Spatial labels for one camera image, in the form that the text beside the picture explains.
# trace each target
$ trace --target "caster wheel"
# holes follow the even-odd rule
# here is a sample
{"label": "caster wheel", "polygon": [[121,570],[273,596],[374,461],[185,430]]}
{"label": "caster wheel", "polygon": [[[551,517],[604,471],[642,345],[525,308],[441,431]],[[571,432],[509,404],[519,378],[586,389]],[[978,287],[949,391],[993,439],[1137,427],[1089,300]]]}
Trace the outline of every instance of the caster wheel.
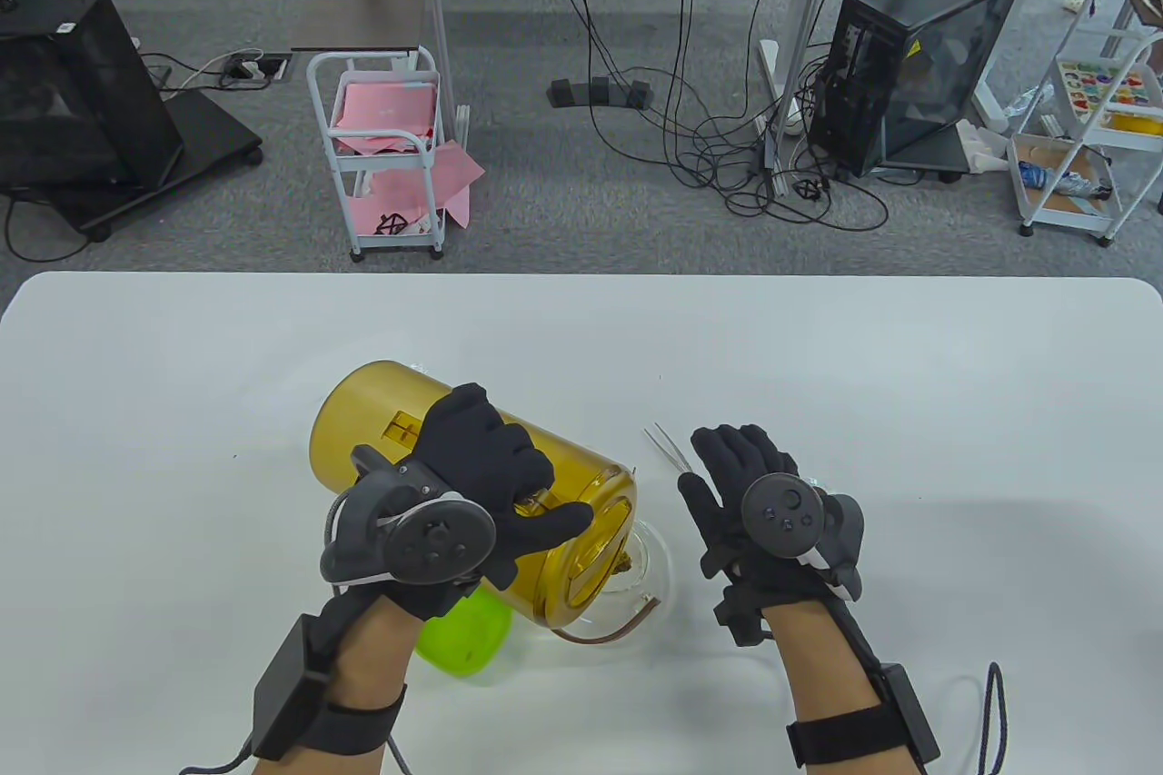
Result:
{"label": "caster wheel", "polygon": [[98,244],[108,241],[110,235],[113,235],[113,227],[108,226],[108,223],[98,223],[98,226],[85,230],[85,239]]}

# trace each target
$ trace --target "yellow plastic jar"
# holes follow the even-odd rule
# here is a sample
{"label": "yellow plastic jar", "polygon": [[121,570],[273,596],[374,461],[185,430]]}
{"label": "yellow plastic jar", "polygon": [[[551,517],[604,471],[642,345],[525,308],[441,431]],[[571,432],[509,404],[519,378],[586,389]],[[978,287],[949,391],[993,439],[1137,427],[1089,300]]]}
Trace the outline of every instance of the yellow plastic jar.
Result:
{"label": "yellow plastic jar", "polygon": [[[351,450],[370,445],[393,463],[415,447],[424,414],[451,389],[393,361],[378,361],[351,372],[320,408],[311,434],[311,468],[329,490],[355,483]],[[637,489],[630,472],[612,460],[501,413],[529,431],[554,463],[552,488],[518,511],[538,514],[563,503],[587,503],[590,529],[577,539],[518,561],[518,577],[497,595],[515,611],[550,628],[571,624],[601,592],[634,525]]]}

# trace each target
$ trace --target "pink cloth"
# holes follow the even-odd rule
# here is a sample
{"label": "pink cloth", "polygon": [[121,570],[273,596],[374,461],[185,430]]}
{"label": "pink cloth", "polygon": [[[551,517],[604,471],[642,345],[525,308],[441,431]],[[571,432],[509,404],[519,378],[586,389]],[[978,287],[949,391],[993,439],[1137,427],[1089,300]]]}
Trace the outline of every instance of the pink cloth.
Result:
{"label": "pink cloth", "polygon": [[[457,143],[441,144],[436,148],[435,155],[433,191],[436,194],[436,207],[444,209],[448,218],[462,227],[466,227],[469,185],[478,180],[485,170]],[[428,214],[424,170],[393,169],[388,172],[376,172],[371,178],[370,193],[366,197],[352,197],[349,202],[359,235],[374,235],[376,228],[392,214],[399,214],[408,223],[418,222]]]}
{"label": "pink cloth", "polygon": [[[352,81],[343,94],[340,130],[404,130],[423,143],[436,123],[436,88],[424,81]],[[345,147],[369,156],[381,151],[415,151],[399,136],[341,138]]]}

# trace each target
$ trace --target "hand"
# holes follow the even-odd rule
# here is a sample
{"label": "hand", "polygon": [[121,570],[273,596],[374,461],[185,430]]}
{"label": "hand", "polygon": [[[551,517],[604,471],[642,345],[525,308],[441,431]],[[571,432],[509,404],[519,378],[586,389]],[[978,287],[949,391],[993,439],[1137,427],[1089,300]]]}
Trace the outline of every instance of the hand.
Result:
{"label": "hand", "polygon": [[776,448],[754,424],[740,429],[726,424],[695,429],[691,445],[711,472],[719,500],[694,472],[679,476],[678,491],[707,546],[702,575],[711,578],[722,571],[732,582],[723,591],[732,612],[757,614],[771,605],[834,598],[819,573],[797,560],[768,554],[743,527],[740,505],[747,489],[769,472],[799,475],[792,456]]}
{"label": "hand", "polygon": [[[497,543],[479,571],[500,590],[516,578],[519,557],[556,548],[593,522],[593,510],[585,503],[566,503],[535,517],[518,514],[518,503],[552,485],[554,464],[533,446],[523,426],[501,420],[479,384],[462,384],[428,410],[408,460],[420,461],[491,514]],[[390,582],[385,595],[427,619],[452,609],[463,595],[454,597],[454,585]]]}

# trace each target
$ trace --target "tweezers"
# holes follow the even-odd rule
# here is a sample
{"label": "tweezers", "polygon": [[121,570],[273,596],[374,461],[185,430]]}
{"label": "tweezers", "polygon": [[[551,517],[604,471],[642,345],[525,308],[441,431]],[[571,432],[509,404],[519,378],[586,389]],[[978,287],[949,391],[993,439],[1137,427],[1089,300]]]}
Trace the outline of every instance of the tweezers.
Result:
{"label": "tweezers", "polygon": [[658,441],[655,438],[655,435],[650,432],[650,429],[648,429],[647,427],[643,427],[642,432],[644,434],[647,434],[647,439],[649,439],[650,441],[652,441],[655,443],[655,447],[658,448],[658,450],[661,450],[663,453],[663,456],[665,456],[665,458],[670,461],[670,464],[673,468],[676,468],[677,471],[680,471],[680,472],[693,472],[694,469],[691,468],[691,461],[686,460],[686,455],[683,453],[682,448],[679,448],[675,443],[675,440],[670,438],[670,434],[665,429],[662,429],[661,424],[655,422],[654,426],[655,426],[655,429],[658,431],[658,435],[661,435],[661,438],[663,439],[663,441],[665,442],[665,445],[663,445],[663,442]]}

